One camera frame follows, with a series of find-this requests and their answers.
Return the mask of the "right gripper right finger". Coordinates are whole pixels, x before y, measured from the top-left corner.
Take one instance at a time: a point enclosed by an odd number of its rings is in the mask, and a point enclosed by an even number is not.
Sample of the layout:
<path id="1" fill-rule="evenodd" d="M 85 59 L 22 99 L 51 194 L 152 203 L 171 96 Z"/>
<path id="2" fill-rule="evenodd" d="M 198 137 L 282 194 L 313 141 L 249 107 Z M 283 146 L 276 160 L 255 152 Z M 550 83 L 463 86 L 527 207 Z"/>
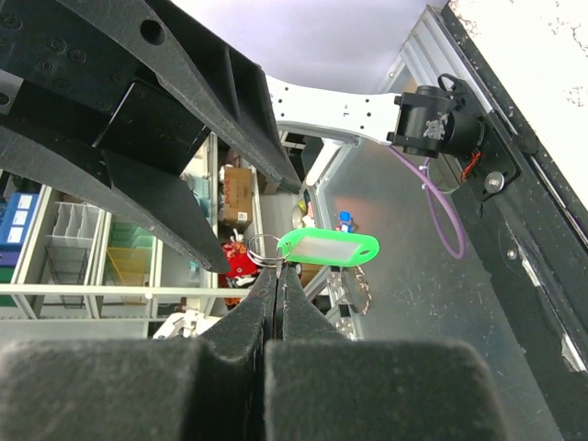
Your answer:
<path id="1" fill-rule="evenodd" d="M 268 440 L 507 440 L 492 376 L 455 340 L 352 341 L 284 267 L 266 344 Z"/>

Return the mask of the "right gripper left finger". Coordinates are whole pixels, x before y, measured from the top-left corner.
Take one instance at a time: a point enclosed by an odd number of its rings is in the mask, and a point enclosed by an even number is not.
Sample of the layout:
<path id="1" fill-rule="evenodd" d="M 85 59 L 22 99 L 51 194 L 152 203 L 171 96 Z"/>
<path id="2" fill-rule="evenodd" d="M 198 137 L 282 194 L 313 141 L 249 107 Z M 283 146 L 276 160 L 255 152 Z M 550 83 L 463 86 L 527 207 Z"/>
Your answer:
<path id="1" fill-rule="evenodd" d="M 195 338 L 14 342 L 1 352 L 4 440 L 244 440 L 256 423 L 277 277 Z"/>

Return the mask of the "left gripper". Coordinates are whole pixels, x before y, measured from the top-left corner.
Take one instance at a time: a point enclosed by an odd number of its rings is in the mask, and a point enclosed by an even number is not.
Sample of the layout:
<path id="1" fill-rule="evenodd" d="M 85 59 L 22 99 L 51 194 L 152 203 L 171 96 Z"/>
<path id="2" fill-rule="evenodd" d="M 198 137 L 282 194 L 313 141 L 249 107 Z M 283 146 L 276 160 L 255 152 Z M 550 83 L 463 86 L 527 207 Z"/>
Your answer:
<path id="1" fill-rule="evenodd" d="M 209 128 L 281 188 L 300 190 L 262 68 L 174 2 L 1 4 L 1 167 L 226 273 L 202 208 L 168 174 Z"/>

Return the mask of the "metal keyring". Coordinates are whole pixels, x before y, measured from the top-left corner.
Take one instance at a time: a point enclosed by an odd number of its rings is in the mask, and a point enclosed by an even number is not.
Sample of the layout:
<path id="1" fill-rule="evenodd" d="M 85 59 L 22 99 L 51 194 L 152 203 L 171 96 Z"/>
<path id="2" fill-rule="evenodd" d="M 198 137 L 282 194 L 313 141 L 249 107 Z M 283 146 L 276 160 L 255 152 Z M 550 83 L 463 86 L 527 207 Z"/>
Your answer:
<path id="1" fill-rule="evenodd" d="M 282 266 L 288 259 L 290 249 L 280 243 L 280 238 L 273 234 L 259 233 L 246 243 L 246 253 L 257 265 L 266 268 Z"/>

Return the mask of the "green key tag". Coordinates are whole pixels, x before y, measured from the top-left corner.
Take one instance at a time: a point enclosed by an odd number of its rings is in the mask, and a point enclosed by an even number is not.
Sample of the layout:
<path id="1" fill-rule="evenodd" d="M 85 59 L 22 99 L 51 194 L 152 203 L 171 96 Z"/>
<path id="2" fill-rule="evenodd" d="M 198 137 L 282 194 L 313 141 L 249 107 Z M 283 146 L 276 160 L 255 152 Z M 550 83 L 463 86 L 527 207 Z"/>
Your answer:
<path id="1" fill-rule="evenodd" d="M 379 241 L 367 234 L 321 228 L 288 232 L 277 242 L 288 262 L 319 266 L 361 266 L 379 253 Z"/>

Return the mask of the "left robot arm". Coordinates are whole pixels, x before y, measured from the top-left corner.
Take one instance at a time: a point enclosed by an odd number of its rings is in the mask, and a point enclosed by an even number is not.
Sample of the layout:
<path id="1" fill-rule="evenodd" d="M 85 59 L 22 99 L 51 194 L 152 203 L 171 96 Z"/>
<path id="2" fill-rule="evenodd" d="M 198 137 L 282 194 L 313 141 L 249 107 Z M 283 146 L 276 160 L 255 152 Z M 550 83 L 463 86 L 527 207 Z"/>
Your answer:
<path id="1" fill-rule="evenodd" d="M 356 95 L 289 84 L 171 1 L 4 1 L 1 166 L 229 269 L 182 172 L 210 134 L 289 191 L 280 129 L 435 157 L 481 135 L 457 82 Z"/>

